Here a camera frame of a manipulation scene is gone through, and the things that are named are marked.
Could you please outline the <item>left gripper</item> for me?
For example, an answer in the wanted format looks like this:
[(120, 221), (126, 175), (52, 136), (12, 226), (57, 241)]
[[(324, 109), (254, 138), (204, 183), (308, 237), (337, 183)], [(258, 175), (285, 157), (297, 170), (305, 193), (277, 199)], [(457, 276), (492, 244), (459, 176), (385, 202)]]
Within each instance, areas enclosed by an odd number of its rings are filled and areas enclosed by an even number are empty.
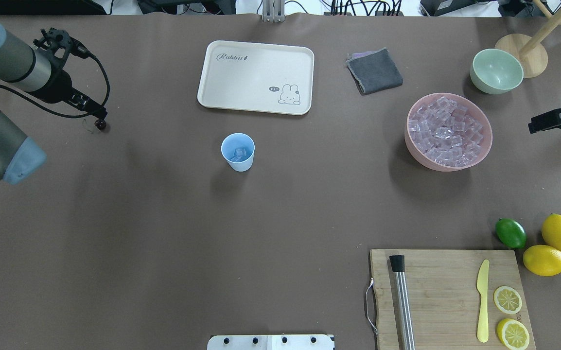
[(107, 117), (105, 104), (99, 104), (81, 91), (73, 89), (71, 77), (65, 70), (49, 78), (42, 88), (42, 100), (48, 104), (66, 102), (69, 106), (96, 117), (96, 122), (105, 122)]

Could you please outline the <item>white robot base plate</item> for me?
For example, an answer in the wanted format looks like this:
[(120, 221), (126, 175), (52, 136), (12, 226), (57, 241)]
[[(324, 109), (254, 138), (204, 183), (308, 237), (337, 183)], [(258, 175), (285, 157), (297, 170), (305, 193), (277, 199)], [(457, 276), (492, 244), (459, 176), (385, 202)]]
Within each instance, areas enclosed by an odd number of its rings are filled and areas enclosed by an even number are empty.
[(212, 336), (208, 350), (334, 350), (334, 335), (255, 334)]

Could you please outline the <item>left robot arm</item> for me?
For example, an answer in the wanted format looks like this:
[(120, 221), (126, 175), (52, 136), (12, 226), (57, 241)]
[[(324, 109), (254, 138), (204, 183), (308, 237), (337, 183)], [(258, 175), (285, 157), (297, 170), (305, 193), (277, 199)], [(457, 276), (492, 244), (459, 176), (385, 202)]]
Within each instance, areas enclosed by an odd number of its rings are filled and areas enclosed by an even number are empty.
[[(105, 83), (101, 101), (74, 86), (65, 69), (71, 57), (89, 58), (98, 65)], [(93, 117), (96, 128), (107, 127), (106, 104), (111, 93), (107, 72), (96, 55), (67, 31), (43, 29), (28, 44), (0, 22), (0, 91), (56, 117)], [(45, 151), (0, 107), (0, 184), (25, 181), (46, 159)]]

